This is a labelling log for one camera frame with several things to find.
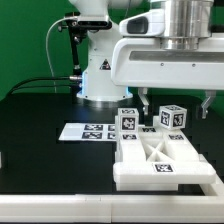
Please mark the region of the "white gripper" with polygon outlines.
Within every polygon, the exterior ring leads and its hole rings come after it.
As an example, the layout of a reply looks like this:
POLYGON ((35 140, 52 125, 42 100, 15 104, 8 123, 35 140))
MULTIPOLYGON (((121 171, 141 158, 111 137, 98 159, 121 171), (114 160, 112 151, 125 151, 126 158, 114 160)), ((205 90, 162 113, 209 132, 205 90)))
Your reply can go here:
POLYGON ((149 113, 148 88, 206 90, 202 118, 224 90, 224 35, 199 41, 199 48, 163 50, 158 38, 123 38, 114 48, 111 79, 115 85, 140 87, 144 115, 149 113))

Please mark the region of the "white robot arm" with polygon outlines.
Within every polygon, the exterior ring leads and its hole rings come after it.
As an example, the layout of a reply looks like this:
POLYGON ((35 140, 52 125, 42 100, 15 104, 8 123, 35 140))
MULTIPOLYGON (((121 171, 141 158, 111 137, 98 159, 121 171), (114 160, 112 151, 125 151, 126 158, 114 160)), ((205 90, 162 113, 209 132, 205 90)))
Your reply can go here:
POLYGON ((115 24, 110 8, 128 0, 69 0, 71 25, 90 38, 80 96, 117 101, 136 87, 149 111, 149 88, 203 90, 203 113, 224 90, 224 31, 210 24, 214 0, 148 0, 150 10, 115 24))

